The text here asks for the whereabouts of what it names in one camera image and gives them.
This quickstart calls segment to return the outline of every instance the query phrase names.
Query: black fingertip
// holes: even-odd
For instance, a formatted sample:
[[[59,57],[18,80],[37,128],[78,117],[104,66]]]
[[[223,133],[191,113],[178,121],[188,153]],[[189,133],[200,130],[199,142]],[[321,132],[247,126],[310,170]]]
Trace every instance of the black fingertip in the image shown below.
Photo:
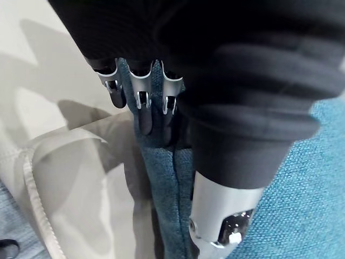
[[[163,116],[163,144],[170,146],[176,143],[178,138],[178,117],[168,110]]]
[[[116,108],[124,108],[127,104],[125,92],[123,89],[113,90],[113,92],[110,94],[110,98]]]
[[[151,107],[147,108],[145,104],[138,109],[139,129],[141,134],[147,136],[152,132],[152,111]]]

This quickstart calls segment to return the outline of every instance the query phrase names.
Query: white cushion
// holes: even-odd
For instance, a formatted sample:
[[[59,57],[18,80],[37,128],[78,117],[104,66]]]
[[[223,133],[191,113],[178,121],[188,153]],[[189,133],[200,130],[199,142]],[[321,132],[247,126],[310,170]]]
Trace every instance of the white cushion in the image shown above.
[[[129,112],[34,141],[22,168],[53,259],[155,258],[149,182]]]

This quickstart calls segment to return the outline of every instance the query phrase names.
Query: robotic arm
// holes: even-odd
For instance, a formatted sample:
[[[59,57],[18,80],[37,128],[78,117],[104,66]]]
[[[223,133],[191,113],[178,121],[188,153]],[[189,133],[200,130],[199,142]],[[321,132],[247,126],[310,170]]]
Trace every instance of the robotic arm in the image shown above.
[[[126,58],[144,135],[152,60],[163,60],[164,143],[176,140],[176,108],[190,121],[195,258],[226,258],[243,240],[292,144],[318,130],[309,109],[345,86],[345,4],[302,2],[50,0],[119,108],[115,58]]]

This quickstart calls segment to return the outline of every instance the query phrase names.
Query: white fabric seam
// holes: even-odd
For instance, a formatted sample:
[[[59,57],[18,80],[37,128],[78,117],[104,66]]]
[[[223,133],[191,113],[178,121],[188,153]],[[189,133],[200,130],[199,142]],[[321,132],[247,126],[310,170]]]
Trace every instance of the white fabric seam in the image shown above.
[[[30,197],[31,206],[33,209],[34,217],[37,221],[39,231],[42,234],[44,243],[53,259],[66,259],[66,256],[61,249],[58,239],[55,236],[53,228],[49,222],[49,219],[44,211],[42,201],[39,197],[35,179],[32,174],[32,158],[31,155],[34,152],[34,148],[30,148],[25,157],[25,163],[23,165],[24,180],[27,187],[27,192]]]

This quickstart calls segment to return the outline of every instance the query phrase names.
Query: prosthetic hand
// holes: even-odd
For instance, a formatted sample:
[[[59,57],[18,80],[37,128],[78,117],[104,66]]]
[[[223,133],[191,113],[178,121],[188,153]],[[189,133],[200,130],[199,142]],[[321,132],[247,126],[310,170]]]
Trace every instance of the prosthetic hand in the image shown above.
[[[125,99],[115,58],[127,59],[143,135],[153,126],[152,61],[133,60],[164,60],[164,142],[174,143],[172,118],[181,112],[197,171],[191,247],[195,258],[226,257],[244,238],[292,144],[318,130],[311,106],[344,88],[344,5],[50,2],[116,107]],[[182,77],[186,90],[178,94]]]

